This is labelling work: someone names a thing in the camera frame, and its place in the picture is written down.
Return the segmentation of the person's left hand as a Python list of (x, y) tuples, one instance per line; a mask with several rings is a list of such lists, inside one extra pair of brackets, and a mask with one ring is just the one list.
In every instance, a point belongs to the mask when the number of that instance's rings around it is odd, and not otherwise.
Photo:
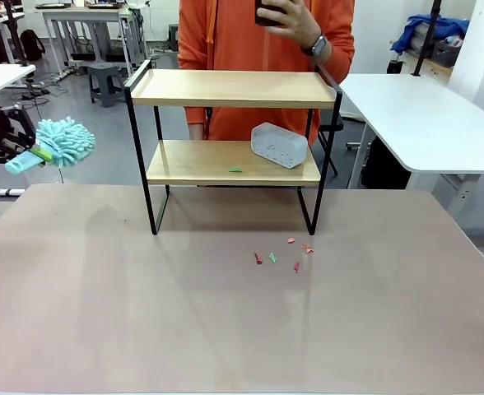
[(319, 24), (304, 1), (262, 1), (257, 15), (277, 23), (277, 26), (266, 28), (270, 34), (294, 40), (305, 49), (311, 47), (321, 36)]

